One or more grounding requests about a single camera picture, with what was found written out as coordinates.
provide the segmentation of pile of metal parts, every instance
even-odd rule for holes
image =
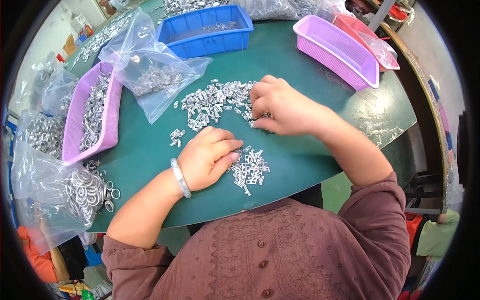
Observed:
[[[96,168],[100,166],[100,161],[99,160],[90,160],[87,164],[87,169],[92,172],[94,175],[100,176],[102,181],[105,183],[105,180],[103,178],[104,175],[107,174],[106,170],[102,170],[102,172],[99,172]],[[105,208],[107,209],[108,212],[113,213],[115,210],[115,205],[112,202],[112,199],[119,199],[120,198],[120,190],[119,189],[114,189],[113,188],[113,182],[112,181],[107,181],[106,183],[106,197],[104,201]]]
[[[55,71],[55,64],[53,62],[46,61],[45,63],[39,64],[38,71],[33,78],[33,86],[44,87],[52,76],[53,71]]]
[[[60,114],[66,116],[72,101],[73,92],[78,84],[78,80],[72,81],[67,85],[67,94],[60,99]]]
[[[138,97],[166,90],[167,96],[170,97],[178,90],[182,79],[180,69],[167,65],[162,68],[159,68],[158,64],[150,65],[148,70],[132,84],[132,92],[135,97]]]
[[[219,30],[228,30],[232,27],[236,26],[237,22],[235,21],[228,21],[227,24],[223,24],[222,22],[218,22],[215,25],[210,26],[202,26],[201,29],[211,32],[211,31],[219,31]]]
[[[172,143],[170,144],[170,146],[175,146],[177,145],[177,147],[181,147],[181,140],[180,138],[183,137],[183,135],[185,134],[185,130],[178,130],[178,129],[175,129],[171,134],[170,134],[170,139],[172,140]]]
[[[247,188],[247,184],[262,185],[265,179],[264,172],[270,172],[268,163],[263,159],[263,150],[255,152],[251,146],[245,147],[243,150],[237,149],[234,152],[240,155],[239,159],[229,167],[226,173],[233,171],[232,175],[235,177],[234,184],[245,190],[245,194],[251,196],[252,194]]]
[[[322,0],[230,0],[245,8],[253,21],[258,20],[300,20],[308,14],[317,14],[326,5]]]
[[[36,114],[26,127],[25,142],[32,148],[61,159],[65,116]]]
[[[113,212],[112,199],[120,198],[120,191],[113,188],[113,182],[105,183],[102,173],[95,170],[99,165],[100,161],[89,161],[88,170],[72,172],[65,184],[68,208],[74,215],[81,216],[87,226],[93,223],[95,214],[103,205],[107,211]]]
[[[207,126],[211,120],[218,124],[220,114],[224,110],[232,110],[233,108],[249,123],[250,127],[254,128],[255,121],[252,118],[252,104],[249,96],[250,90],[257,82],[241,83],[240,81],[234,81],[222,84],[218,82],[218,79],[212,79],[210,82],[212,84],[207,85],[205,90],[198,89],[196,92],[188,94],[181,101],[181,109],[187,111],[187,126],[198,132]]]
[[[79,149],[83,152],[98,142],[102,132],[103,109],[105,97],[107,96],[108,84],[111,73],[98,76],[92,92],[85,101],[84,117],[82,119],[82,130],[84,136],[80,141]]]
[[[203,8],[225,5],[227,3],[228,0],[165,0],[165,8],[163,10],[165,15],[161,17],[166,17],[168,14],[171,14],[171,16],[179,15],[185,12],[201,10]],[[162,7],[162,4],[160,4],[154,7],[150,12]]]
[[[107,23],[101,30],[89,37],[83,44],[77,57],[73,60],[70,71],[80,60],[87,62],[92,54],[96,54],[100,47],[122,32],[133,17],[133,10],[127,10],[118,15],[112,22]]]

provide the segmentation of brown blouse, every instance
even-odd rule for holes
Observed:
[[[105,236],[115,300],[396,299],[410,266],[392,173],[338,215],[289,198],[204,225],[177,257]]]

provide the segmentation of orange cloth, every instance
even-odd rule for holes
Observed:
[[[24,252],[38,277],[44,282],[58,282],[55,272],[53,271],[53,262],[50,251],[43,255],[38,254],[38,250],[28,236],[27,228],[25,226],[20,226],[17,229],[17,232],[21,239],[28,241],[24,246]]]

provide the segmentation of blue plastic crate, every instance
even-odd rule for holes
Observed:
[[[230,26],[221,30],[217,23]],[[253,23],[239,5],[222,5],[187,12],[163,20],[156,29],[156,38],[183,58],[248,48]]]

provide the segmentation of purple plastic basket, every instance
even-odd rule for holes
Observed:
[[[105,107],[103,108],[102,131],[98,142],[89,149],[80,152],[79,145],[84,132],[82,131],[82,120],[84,117],[84,103],[92,92],[92,86],[102,73],[110,73]],[[70,108],[68,109],[65,132],[63,134],[62,160],[70,163],[86,159],[103,150],[115,146],[119,140],[119,109],[122,84],[115,78],[115,71],[111,64],[99,62],[91,68],[80,81],[73,92]]]
[[[297,47],[342,77],[357,91],[378,88],[379,68],[375,57],[340,28],[315,15],[293,25]]]

